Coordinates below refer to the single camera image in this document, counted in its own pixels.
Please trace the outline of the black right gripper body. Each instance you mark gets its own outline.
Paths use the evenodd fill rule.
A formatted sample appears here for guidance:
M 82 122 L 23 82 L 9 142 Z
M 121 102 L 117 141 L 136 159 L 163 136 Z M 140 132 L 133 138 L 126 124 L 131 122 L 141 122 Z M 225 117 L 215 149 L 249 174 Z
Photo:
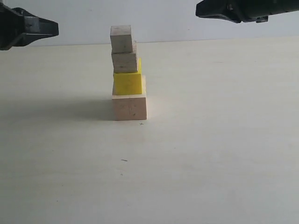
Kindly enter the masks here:
M 228 9 L 242 22 L 267 22 L 270 15 L 299 10 L 298 0 L 229 0 Z

